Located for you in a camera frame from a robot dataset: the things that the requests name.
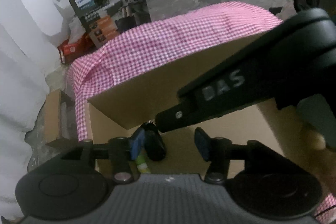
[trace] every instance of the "white plastic bag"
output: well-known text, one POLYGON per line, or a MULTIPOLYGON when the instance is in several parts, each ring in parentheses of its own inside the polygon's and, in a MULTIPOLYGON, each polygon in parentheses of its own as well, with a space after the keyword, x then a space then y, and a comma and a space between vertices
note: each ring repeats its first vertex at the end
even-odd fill
POLYGON ((76 43, 85 34, 85 29, 78 17, 70 21, 69 28, 71 32, 68 44, 76 43))

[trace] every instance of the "woman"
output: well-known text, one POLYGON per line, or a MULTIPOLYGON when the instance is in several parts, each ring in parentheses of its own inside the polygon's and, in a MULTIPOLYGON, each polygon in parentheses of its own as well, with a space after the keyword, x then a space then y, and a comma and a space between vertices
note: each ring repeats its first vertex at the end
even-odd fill
POLYGON ((123 0, 123 2, 123 17, 129 17, 135 13, 138 25, 151 22, 146 0, 123 0))

